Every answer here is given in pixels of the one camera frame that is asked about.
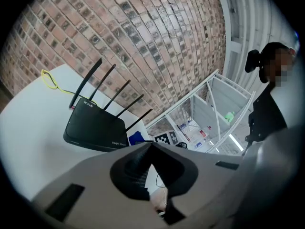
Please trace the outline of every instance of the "brick wall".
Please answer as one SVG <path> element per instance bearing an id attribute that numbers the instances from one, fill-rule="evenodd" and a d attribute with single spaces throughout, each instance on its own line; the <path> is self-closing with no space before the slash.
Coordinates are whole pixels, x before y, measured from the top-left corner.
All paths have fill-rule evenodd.
<path id="1" fill-rule="evenodd" d="M 154 136 L 154 135 L 158 135 L 162 132 L 171 131 L 171 130 L 173 130 L 173 127 L 171 126 L 171 124 L 167 121 L 166 118 L 162 118 L 151 128 L 147 129 L 147 133 L 148 133 L 148 135 Z"/>
<path id="2" fill-rule="evenodd" d="M 1 54 L 0 78 L 16 95 L 67 63 L 84 76 L 102 57 L 92 85 L 117 64 L 100 88 L 130 111 L 148 109 L 148 123 L 219 68 L 225 54 L 219 0 L 33 0 L 16 21 Z"/>

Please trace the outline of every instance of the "black router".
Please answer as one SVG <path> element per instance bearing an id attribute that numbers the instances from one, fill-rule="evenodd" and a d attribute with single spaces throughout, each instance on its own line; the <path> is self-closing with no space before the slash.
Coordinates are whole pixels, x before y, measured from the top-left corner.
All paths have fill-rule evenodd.
<path id="1" fill-rule="evenodd" d="M 98 69 L 101 63 L 102 59 L 100 58 L 85 76 L 77 91 L 75 92 L 69 108 L 73 107 L 75 100 L 79 96 L 84 85 L 93 75 L 93 73 Z M 126 134 L 127 131 L 140 120 L 142 120 L 152 110 L 150 109 L 145 114 L 143 114 L 140 119 L 134 122 L 127 129 L 125 128 L 125 122 L 120 119 L 119 116 L 128 108 L 130 108 L 135 102 L 141 99 L 143 94 L 116 116 L 106 111 L 115 97 L 120 94 L 120 92 L 129 84 L 130 80 L 126 82 L 126 84 L 115 94 L 115 96 L 106 104 L 103 109 L 92 102 L 92 98 L 96 91 L 110 74 L 110 72 L 115 68 L 115 66 L 116 65 L 114 64 L 105 74 L 89 99 L 83 97 L 79 99 L 70 116 L 65 132 L 63 134 L 63 139 L 67 143 L 103 152 L 111 152 L 127 147 L 129 146 Z"/>

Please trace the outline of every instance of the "white surface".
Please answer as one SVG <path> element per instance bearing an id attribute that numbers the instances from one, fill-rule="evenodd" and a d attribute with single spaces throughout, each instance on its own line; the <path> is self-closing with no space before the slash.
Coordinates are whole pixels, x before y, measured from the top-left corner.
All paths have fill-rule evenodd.
<path id="1" fill-rule="evenodd" d="M 304 123 L 304 70 L 300 60 L 290 74 L 287 82 L 281 82 L 270 93 L 288 128 Z"/>
<path id="2" fill-rule="evenodd" d="M 211 100 L 213 102 L 213 106 L 214 106 L 214 113 L 215 113 L 215 117 L 216 117 L 216 122 L 217 122 L 217 131 L 218 131 L 218 141 L 220 140 L 220 126 L 219 126 L 219 120 L 218 120 L 218 112 L 217 112 L 217 107 L 216 107 L 216 103 L 215 103 L 215 100 L 214 100 L 214 96 L 213 96 L 213 93 L 212 93 L 212 90 L 211 90 L 211 87 L 210 87 L 210 84 L 209 82 L 206 83 L 206 85 L 208 86 L 208 89 L 209 89 L 209 93 L 210 93 L 210 97 L 211 97 Z"/>
<path id="3" fill-rule="evenodd" d="M 224 13 L 224 28 L 225 28 L 225 42 L 226 42 L 226 49 L 225 49 L 225 58 L 224 58 L 224 71 L 223 75 L 226 76 L 228 71 L 228 65 L 230 61 L 230 45 L 231 45 L 231 16 L 229 12 L 229 6 L 227 0 L 220 0 L 221 7 Z"/>
<path id="4" fill-rule="evenodd" d="M 246 106 L 244 107 L 242 113 L 240 114 L 240 116 L 237 118 L 237 120 L 235 121 L 235 123 L 231 126 L 231 128 L 223 135 L 223 137 L 220 139 L 220 141 L 218 141 L 214 146 L 213 146 L 213 150 L 215 150 L 216 148 L 218 148 L 226 139 L 227 137 L 236 129 L 236 127 L 239 125 L 239 123 L 241 122 L 242 118 L 244 117 L 244 115 L 246 114 L 246 112 L 249 109 L 250 104 L 253 101 L 253 98 L 255 96 L 255 92 L 252 93 L 252 96 L 250 97 L 248 103 L 246 104 Z"/>
<path id="5" fill-rule="evenodd" d="M 237 114 L 248 102 L 248 98 L 240 91 L 231 87 L 224 81 L 214 78 L 211 85 L 217 111 L 225 116 L 228 112 L 234 111 Z M 209 98 L 208 105 L 213 105 Z"/>
<path id="6" fill-rule="evenodd" d="M 242 51 L 242 45 L 238 42 L 231 41 L 231 51 L 240 53 Z"/>
<path id="7" fill-rule="evenodd" d="M 220 132 L 224 133 L 228 129 L 230 129 L 230 123 L 228 123 L 224 118 L 221 118 L 220 116 L 221 115 L 218 113 Z M 208 132 L 210 139 L 217 136 L 218 127 L 214 109 L 210 105 L 208 105 L 206 101 L 204 101 L 197 95 L 195 95 L 194 98 L 193 119 L 201 127 L 201 129 L 205 129 L 207 126 L 211 127 L 211 130 Z"/>
<path id="8" fill-rule="evenodd" d="M 218 73 L 218 69 L 214 70 L 213 73 L 211 73 L 208 77 L 206 77 L 198 86 L 196 86 L 195 88 L 193 88 L 187 95 L 185 95 L 182 99 L 180 99 L 178 102 L 176 102 L 173 106 L 169 107 L 167 110 L 165 110 L 162 114 L 160 114 L 157 118 L 155 118 L 154 120 L 152 120 L 150 123 L 148 123 L 145 127 L 146 129 L 149 129 L 152 125 L 154 125 L 155 123 L 157 123 L 159 120 L 161 120 L 163 117 L 166 117 L 166 115 L 169 115 L 169 113 L 171 111 L 173 111 L 175 108 L 177 108 L 179 105 L 181 105 L 184 101 L 186 101 L 187 99 L 191 98 L 197 91 L 199 91 L 203 85 L 209 81 L 210 79 L 212 79 L 217 73 Z"/>
<path id="9" fill-rule="evenodd" d="M 249 41 L 248 41 L 248 52 L 255 49 L 254 47 L 254 36 L 255 36 L 255 4 L 254 0 L 248 0 L 249 14 L 247 16 L 250 19 L 249 24 Z M 244 59 L 242 66 L 246 64 L 246 59 Z M 238 81 L 239 85 L 242 85 L 243 87 L 246 86 L 247 82 L 249 81 L 250 74 L 247 74 L 246 71 L 242 70 L 242 76 Z"/>
<path id="10" fill-rule="evenodd" d="M 265 86 L 259 79 L 258 69 L 251 73 L 245 73 L 247 52 L 250 49 L 257 49 L 261 52 L 269 42 L 281 42 L 288 47 L 298 49 L 298 42 L 293 28 L 272 0 L 227 0 L 227 2 L 229 9 L 235 9 L 235 12 L 229 14 L 232 41 L 241 43 L 244 51 L 242 50 L 238 56 L 234 52 L 231 54 L 227 70 L 224 69 L 224 73 L 226 72 L 224 76 L 238 82 L 251 93 L 256 91 L 256 99 Z M 254 43 L 252 44 L 250 35 L 253 32 L 253 25 L 255 25 L 255 31 Z"/>
<path id="11" fill-rule="evenodd" d="M 51 73 L 62 89 L 72 92 L 82 81 L 65 64 Z M 89 97 L 93 90 L 94 87 L 87 83 L 81 95 Z M 17 191 L 29 200 L 77 163 L 103 154 L 63 140 L 64 129 L 72 113 L 68 108 L 72 96 L 48 88 L 39 77 L 19 92 L 0 114 L 0 157 Z M 110 99 L 98 91 L 93 100 L 103 107 Z M 118 114 L 122 109 L 112 102 L 107 111 Z M 128 111 L 120 118 L 126 127 L 138 119 Z M 142 121 L 129 130 L 127 136 L 136 131 L 149 140 Z"/>

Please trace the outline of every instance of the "red brick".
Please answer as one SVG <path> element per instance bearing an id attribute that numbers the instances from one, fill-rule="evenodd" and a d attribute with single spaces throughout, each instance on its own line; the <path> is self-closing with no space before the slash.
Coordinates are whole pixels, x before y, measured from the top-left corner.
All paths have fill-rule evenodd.
<path id="1" fill-rule="evenodd" d="M 71 38 L 73 38 L 76 33 L 77 33 L 77 30 L 75 30 L 71 25 L 69 25 L 66 29 L 65 29 L 65 32 L 67 33 L 68 36 L 70 36 Z"/>
<path id="2" fill-rule="evenodd" d="M 158 27 L 159 32 L 160 32 L 161 35 L 164 34 L 164 33 L 167 33 L 166 27 L 163 24 L 161 18 L 156 19 L 154 22 L 155 22 L 156 26 Z"/>
<path id="3" fill-rule="evenodd" d="M 142 36 L 143 40 L 148 43 L 152 40 L 152 36 L 149 33 L 149 31 L 146 29 L 146 27 L 144 25 L 141 25 L 137 28 L 138 32 L 140 33 L 140 35 Z"/>
<path id="4" fill-rule="evenodd" d="M 93 61 L 89 57 L 85 57 L 85 59 L 82 61 L 83 66 L 85 66 L 87 69 L 90 69 L 93 66 Z"/>
<path id="5" fill-rule="evenodd" d="M 78 63 L 74 59 L 74 57 L 72 55 L 70 55 L 67 51 L 63 54 L 62 58 L 72 68 L 75 68 L 78 65 Z"/>
<path id="6" fill-rule="evenodd" d="M 64 61 L 61 58 L 56 56 L 53 60 L 53 63 L 57 67 L 57 66 L 61 66 L 62 64 L 64 64 Z"/>
<path id="7" fill-rule="evenodd" d="M 137 48 L 132 44 L 132 42 L 128 38 L 124 38 L 123 40 L 120 40 L 120 42 L 131 57 L 134 56 L 136 52 L 138 52 Z"/>
<path id="8" fill-rule="evenodd" d="M 155 70 L 158 68 L 157 63 L 154 60 L 154 58 L 151 56 L 151 54 L 148 54 L 147 56 L 145 56 L 145 60 L 148 64 L 149 68 L 151 68 L 152 70 Z"/>
<path id="9" fill-rule="evenodd" d="M 45 29 L 46 29 L 46 27 L 40 22 L 36 23 L 34 28 L 36 29 L 36 31 L 38 32 L 38 34 L 40 36 L 43 35 L 43 33 L 45 32 Z"/>
<path id="10" fill-rule="evenodd" d="M 109 49 L 105 50 L 105 51 L 103 52 L 103 55 L 104 55 L 104 56 L 107 58 L 107 60 L 109 60 L 109 61 L 111 61 L 111 59 L 115 58 L 114 53 L 113 53 L 111 50 L 109 50 Z"/>
<path id="11" fill-rule="evenodd" d="M 33 52 L 34 49 L 35 49 L 35 44 L 34 42 L 31 40 L 31 38 L 28 38 L 27 39 L 27 42 L 26 42 L 28 48 Z"/>
<path id="12" fill-rule="evenodd" d="M 62 43 L 65 49 L 68 49 L 71 47 L 72 41 L 67 37 L 65 41 Z"/>
<path id="13" fill-rule="evenodd" d="M 94 9 L 94 12 L 99 16 L 99 18 L 105 23 L 108 24 L 110 21 L 114 19 L 112 14 L 107 12 L 104 8 L 98 7 Z"/>
<path id="14" fill-rule="evenodd" d="M 33 65 L 35 65 L 36 63 L 37 63 L 37 58 L 32 54 L 32 53 L 30 53 L 30 55 L 29 55 L 29 61 L 33 64 Z"/>
<path id="15" fill-rule="evenodd" d="M 116 70 L 113 70 L 110 73 L 110 77 L 116 82 L 120 87 L 122 87 L 126 83 L 126 79 L 124 79 Z"/>
<path id="16" fill-rule="evenodd" d="M 173 47 L 175 48 L 175 51 L 176 52 L 180 52 L 181 49 L 180 49 L 180 45 L 179 45 L 178 39 L 175 38 L 175 39 L 172 40 L 172 42 L 173 42 Z"/>
<path id="17" fill-rule="evenodd" d="M 59 12 L 59 10 L 51 3 L 44 7 L 44 9 L 52 18 L 55 18 Z"/>
<path id="18" fill-rule="evenodd" d="M 59 56 L 63 56 L 63 54 L 65 53 L 64 47 L 60 44 L 57 44 L 54 50 Z"/>
<path id="19" fill-rule="evenodd" d="M 33 10 L 33 12 L 35 14 L 38 14 L 39 11 L 41 10 L 41 7 L 40 7 L 40 5 L 39 5 L 39 3 L 37 1 L 34 1 L 32 6 L 31 6 L 31 9 Z"/>
<path id="20" fill-rule="evenodd" d="M 125 13 L 123 10 L 119 8 L 119 6 L 113 6 L 112 8 L 109 9 L 110 13 L 113 14 L 113 16 L 118 20 L 118 22 L 123 22 L 124 20 L 127 19 Z"/>
<path id="21" fill-rule="evenodd" d="M 95 32 L 89 27 L 82 34 L 89 40 L 93 35 L 95 35 Z"/>
<path id="22" fill-rule="evenodd" d="M 21 27 L 23 28 L 23 30 L 24 30 L 25 32 L 27 32 L 28 29 L 29 29 L 29 27 L 30 27 L 30 25 L 29 25 L 29 23 L 28 23 L 26 20 L 24 20 L 24 21 L 22 22 L 22 24 L 21 24 Z"/>
<path id="23" fill-rule="evenodd" d="M 71 5 L 67 0 L 60 0 L 60 2 L 57 4 L 57 7 L 65 14 L 71 9 Z"/>
<path id="24" fill-rule="evenodd" d="M 178 29 L 180 28 L 180 26 L 179 26 L 179 23 L 178 23 L 178 21 L 177 21 L 176 16 L 175 16 L 174 14 L 172 14 L 172 15 L 170 15 L 169 17 L 170 17 L 170 20 L 171 20 L 171 22 L 172 22 L 173 28 L 174 28 L 175 30 L 178 30 Z"/>
<path id="25" fill-rule="evenodd" d="M 102 24 L 102 21 L 98 18 L 95 18 L 90 21 L 91 27 L 100 35 L 103 36 L 103 33 L 106 30 L 106 27 Z"/>
<path id="26" fill-rule="evenodd" d="M 86 52 L 90 48 L 88 40 L 82 34 L 77 33 L 73 39 L 75 44 L 78 45 L 83 51 Z"/>
<path id="27" fill-rule="evenodd" d="M 92 9 L 95 9 L 100 5 L 100 3 L 97 0 L 84 0 L 84 1 Z"/>
<path id="28" fill-rule="evenodd" d="M 100 0 L 105 5 L 106 8 L 111 8 L 115 5 L 115 2 L 113 0 Z"/>
<path id="29" fill-rule="evenodd" d="M 45 40 L 46 40 L 48 45 L 51 45 L 52 42 L 54 41 L 54 36 L 51 33 L 49 33 Z"/>
<path id="30" fill-rule="evenodd" d="M 160 54 L 162 55 L 164 62 L 168 62 L 171 59 L 165 47 L 160 48 Z"/>
<path id="31" fill-rule="evenodd" d="M 61 16 L 61 17 L 57 20 L 57 24 L 58 24 L 59 26 L 62 26 L 65 22 L 66 22 L 66 19 L 65 19 L 63 16 Z"/>
<path id="32" fill-rule="evenodd" d="M 150 71 L 150 68 L 148 67 L 147 63 L 145 62 L 144 58 L 137 53 L 134 57 L 133 57 L 134 61 L 136 62 L 136 64 L 140 67 L 140 69 L 142 70 L 142 72 L 144 74 L 148 74 Z"/>
<path id="33" fill-rule="evenodd" d="M 45 66 L 43 66 L 40 62 L 37 62 L 36 68 L 41 72 L 42 70 L 45 70 Z"/>
<path id="34" fill-rule="evenodd" d="M 116 65 L 120 65 L 121 62 L 117 59 L 116 56 L 113 56 L 111 59 L 108 59 L 109 63 L 111 63 L 112 65 L 116 64 Z"/>
<path id="35" fill-rule="evenodd" d="M 75 10 L 71 10 L 66 14 L 66 16 L 72 22 L 73 25 L 77 25 L 82 21 L 80 14 Z"/>
<path id="36" fill-rule="evenodd" d="M 51 47 L 49 47 L 47 44 L 44 45 L 42 51 L 50 60 L 54 58 L 54 50 Z"/>
<path id="37" fill-rule="evenodd" d="M 101 58 L 101 55 L 93 48 L 90 48 L 88 50 L 88 54 L 89 58 L 92 59 L 92 61 L 95 63 L 97 62 L 100 58 Z"/>
<path id="38" fill-rule="evenodd" d="M 63 32 L 63 30 L 61 28 L 59 28 L 58 26 L 55 26 L 54 29 L 52 30 L 52 34 L 57 38 L 57 40 L 59 40 L 60 42 L 62 42 L 63 40 L 65 40 L 66 38 L 66 34 Z"/>
<path id="39" fill-rule="evenodd" d="M 139 14 L 146 12 L 146 8 L 143 6 L 140 0 L 129 0 L 129 2 L 135 7 Z"/>

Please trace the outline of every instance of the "black cable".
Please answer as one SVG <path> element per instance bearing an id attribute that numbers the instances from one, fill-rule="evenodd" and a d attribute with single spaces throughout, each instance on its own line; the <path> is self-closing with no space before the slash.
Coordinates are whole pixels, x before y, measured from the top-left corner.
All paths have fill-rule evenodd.
<path id="1" fill-rule="evenodd" d="M 51 81 L 53 82 L 54 86 L 56 86 L 55 82 L 53 81 L 52 76 L 51 76 L 48 72 L 44 72 L 44 74 L 47 74 L 47 75 L 50 77 Z M 75 94 L 74 92 L 71 92 L 71 91 L 68 91 L 68 90 L 65 90 L 65 89 L 63 89 L 63 90 L 64 90 L 65 92 L 69 92 L 69 93 L 71 93 L 71 94 Z"/>
<path id="2" fill-rule="evenodd" d="M 248 148 L 252 146 L 252 143 L 253 143 L 253 142 L 248 142 L 248 145 L 247 145 L 247 147 L 245 148 L 245 150 L 243 151 L 242 156 L 244 156 L 244 155 L 246 154 Z"/>
<path id="3" fill-rule="evenodd" d="M 185 142 L 180 142 L 176 145 L 176 147 L 181 147 L 181 148 L 186 148 L 187 149 L 187 144 Z"/>
<path id="4" fill-rule="evenodd" d="M 134 100 L 130 105 L 128 105 L 126 108 L 124 108 L 116 117 L 119 117 L 121 114 L 123 114 L 127 109 L 129 109 L 133 104 L 135 104 L 137 101 L 139 101 L 144 94 L 142 94 L 140 97 L 138 97 L 136 100 Z"/>
<path id="5" fill-rule="evenodd" d="M 153 109 L 150 109 L 149 111 L 147 111 L 145 114 L 143 114 L 140 119 L 138 119 L 136 122 L 134 122 L 131 126 L 129 126 L 127 129 L 126 129 L 126 132 L 128 132 L 131 128 L 133 128 L 140 120 L 142 120 L 145 116 L 147 116 L 150 111 L 153 110 Z"/>
<path id="6" fill-rule="evenodd" d="M 90 98 L 88 99 L 89 101 L 92 100 L 93 96 L 95 95 L 95 93 L 97 92 L 97 90 L 99 89 L 99 87 L 102 85 L 102 83 L 105 81 L 105 79 L 107 78 L 107 76 L 111 73 L 111 71 L 116 67 L 116 64 L 114 64 L 110 70 L 104 75 L 104 77 L 102 78 L 102 80 L 100 81 L 100 83 L 98 84 L 98 86 L 95 88 L 95 90 L 93 91 L 93 93 L 91 94 Z"/>
<path id="7" fill-rule="evenodd" d="M 113 102 L 113 100 L 117 97 L 117 95 L 119 95 L 120 92 L 129 84 L 129 82 L 130 82 L 130 80 L 128 80 L 128 81 L 124 84 L 124 86 L 122 86 L 122 87 L 117 91 L 117 93 L 112 97 L 112 99 L 110 99 L 110 101 L 106 104 L 106 106 L 104 107 L 104 110 L 106 110 L 106 109 L 109 107 L 109 105 Z"/>
<path id="8" fill-rule="evenodd" d="M 89 72 L 86 74 L 85 78 L 83 79 L 83 81 L 81 82 L 81 84 L 79 85 L 79 87 L 77 88 L 70 104 L 69 104 L 69 108 L 71 109 L 72 106 L 74 105 L 76 98 L 78 97 L 78 95 L 81 93 L 83 87 L 85 86 L 85 84 L 87 83 L 87 81 L 90 79 L 90 77 L 93 75 L 93 73 L 100 67 L 100 65 L 102 64 L 102 58 L 100 58 L 95 65 L 89 70 Z"/>
<path id="9" fill-rule="evenodd" d="M 158 186 L 158 185 L 157 185 L 158 176 L 159 176 L 159 174 L 157 175 L 157 178 L 156 178 L 156 186 L 157 186 L 157 187 L 161 187 L 161 186 Z"/>

